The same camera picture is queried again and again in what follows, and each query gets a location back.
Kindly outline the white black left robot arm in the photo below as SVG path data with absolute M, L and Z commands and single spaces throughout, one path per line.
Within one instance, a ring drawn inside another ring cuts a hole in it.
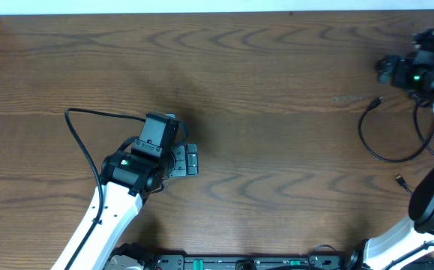
M 54 269 L 103 269 L 117 241 L 151 194 L 166 180 L 199 172 L 198 148 L 186 138 L 187 126 L 173 114 L 150 112 L 139 136 L 127 138 L 97 167 L 74 127 L 69 130 L 97 182 L 91 203 L 54 264 Z

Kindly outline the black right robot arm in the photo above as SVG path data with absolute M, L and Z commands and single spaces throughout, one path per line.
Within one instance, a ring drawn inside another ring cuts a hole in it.
M 415 52 L 376 63 L 378 80 L 402 89 L 417 107 L 434 113 L 434 28 L 414 36 Z M 421 269 L 434 252 L 434 167 L 412 192 L 406 217 L 353 252 L 348 269 Z

